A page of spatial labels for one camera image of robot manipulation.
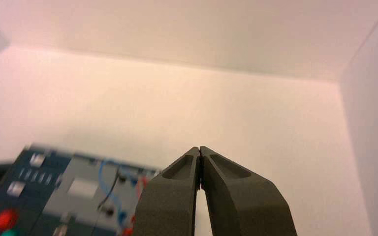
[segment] control board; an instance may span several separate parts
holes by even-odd
[[[0,236],[128,236],[159,173],[55,149],[24,149],[0,180]]]

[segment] green button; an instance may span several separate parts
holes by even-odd
[[[7,230],[3,232],[0,236],[16,236],[18,235],[15,230]]]

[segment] white ceiling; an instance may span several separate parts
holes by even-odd
[[[13,43],[336,79],[378,0],[0,0]]]

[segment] blue wire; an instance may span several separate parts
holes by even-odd
[[[108,163],[111,163],[111,161],[108,161],[108,162],[102,161],[100,168],[99,168],[99,174],[98,174],[100,188],[105,192],[106,195],[109,194],[109,188],[106,185],[105,181],[103,180],[102,171],[103,171],[103,167]],[[119,197],[117,195],[115,195],[114,193],[111,193],[109,195],[109,198],[111,198],[113,200],[113,202],[114,202],[114,204],[117,207],[118,212],[119,212],[121,210],[121,200],[119,199]]]
[[[105,181],[103,180],[103,177],[102,177],[102,171],[103,171],[103,167],[106,165],[106,164],[114,164],[114,165],[118,165],[116,164],[115,162],[113,161],[102,161],[101,165],[100,165],[100,168],[99,168],[99,173],[98,173],[98,179],[99,179],[99,185],[100,187],[102,188],[102,190],[105,192],[106,195],[109,194],[109,188],[108,186],[106,185]],[[121,170],[121,173],[124,174],[126,177],[128,177],[129,179],[132,179],[133,181],[137,181],[138,178],[133,176],[132,174],[130,174],[126,169],[123,168],[122,165],[119,165],[119,168]],[[124,229],[124,225],[123,225],[123,221],[125,220],[126,216],[124,217],[122,214],[124,214],[125,212],[121,212],[121,200],[119,199],[119,197],[113,193],[111,193],[109,195],[109,198],[112,198],[112,200],[114,201],[115,203],[115,206],[117,207],[118,209],[118,215],[117,215],[117,221],[118,221],[118,224],[120,225],[120,227],[122,229]]]

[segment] red button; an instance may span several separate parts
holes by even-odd
[[[0,232],[10,230],[15,226],[18,219],[18,213],[14,209],[4,210],[0,213]]]
[[[132,229],[125,229],[123,231],[123,236],[131,236],[132,235]]]

